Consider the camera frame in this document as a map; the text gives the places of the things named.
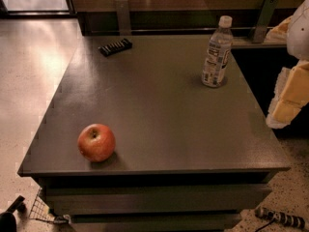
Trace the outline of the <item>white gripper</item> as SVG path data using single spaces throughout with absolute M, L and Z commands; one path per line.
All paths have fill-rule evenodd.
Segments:
M 277 76 L 266 123 L 272 129 L 283 129 L 309 102 L 309 0 L 267 32 L 265 43 L 285 43 L 288 53 L 299 61 Z

